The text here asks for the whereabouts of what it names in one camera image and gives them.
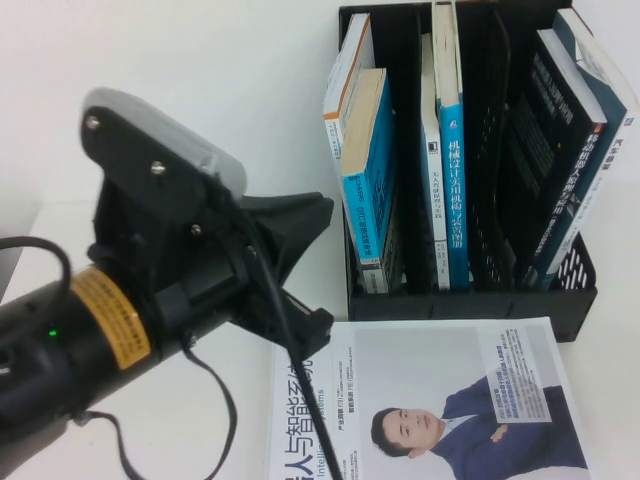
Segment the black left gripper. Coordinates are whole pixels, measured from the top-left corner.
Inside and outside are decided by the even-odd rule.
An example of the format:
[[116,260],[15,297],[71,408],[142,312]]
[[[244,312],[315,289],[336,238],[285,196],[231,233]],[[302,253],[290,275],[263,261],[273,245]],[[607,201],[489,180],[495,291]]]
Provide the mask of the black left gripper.
[[[205,182],[193,207],[184,193],[161,192],[145,206],[104,181],[89,257],[129,296],[158,350],[177,350],[226,322],[276,342],[276,318],[243,213],[219,182]],[[242,197],[283,285],[312,243],[330,226],[332,199],[319,192]],[[293,345],[313,356],[331,339],[334,317],[284,299]]]

